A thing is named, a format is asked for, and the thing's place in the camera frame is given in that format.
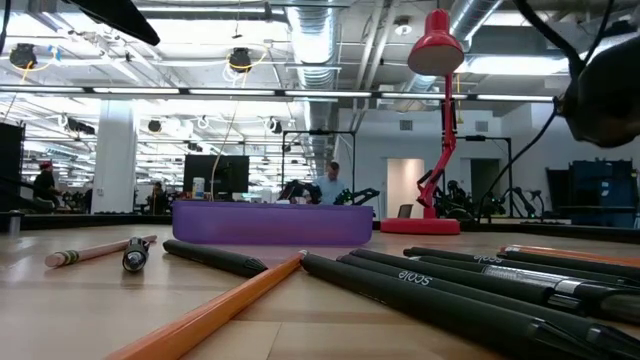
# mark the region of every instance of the red desk lamp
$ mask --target red desk lamp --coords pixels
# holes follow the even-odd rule
[[[433,192],[438,180],[456,148],[451,113],[453,72],[464,61],[464,53],[458,40],[449,34],[449,15],[445,10],[434,10],[425,24],[424,36],[418,40],[409,54],[409,68],[420,75],[445,77],[444,141],[442,155],[433,170],[418,180],[420,196],[417,201],[424,206],[422,219],[386,219],[382,221],[382,232],[400,234],[457,235],[460,223],[453,219],[436,218],[433,207]]]

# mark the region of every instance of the computer monitor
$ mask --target computer monitor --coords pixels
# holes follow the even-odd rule
[[[183,190],[193,189],[194,178],[204,178],[204,191],[211,191],[211,171],[217,155],[187,155],[184,161]],[[213,193],[249,192],[249,157],[221,156],[214,176]]]

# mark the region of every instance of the purple bin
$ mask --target purple bin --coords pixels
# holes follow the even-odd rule
[[[195,244],[362,245],[371,239],[369,206],[176,201],[173,236]]]

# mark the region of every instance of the doorway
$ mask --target doorway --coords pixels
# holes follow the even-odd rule
[[[400,206],[412,204],[412,218],[422,218],[422,206],[416,202],[420,192],[416,181],[424,175],[423,159],[387,159],[387,218],[398,217]]]
[[[500,172],[500,160],[498,159],[471,159],[471,198],[478,203],[489,186]],[[493,188],[493,195],[502,195],[500,183]]]

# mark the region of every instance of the wooden table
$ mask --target wooden table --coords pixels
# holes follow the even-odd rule
[[[44,266],[54,251],[157,234],[144,273],[121,266],[122,254],[60,269]],[[24,231],[0,236],[0,349],[3,359],[99,359],[222,294],[243,278],[166,254],[169,226],[113,226]],[[501,245],[553,246],[640,256],[640,246],[525,234],[401,236],[374,233],[367,248],[394,255],[426,246],[494,255]],[[225,246],[275,265],[294,247]],[[335,258],[349,248],[308,248]],[[640,329],[620,325],[640,336]],[[186,359],[377,360],[496,359],[497,355],[300,270],[192,350]]]

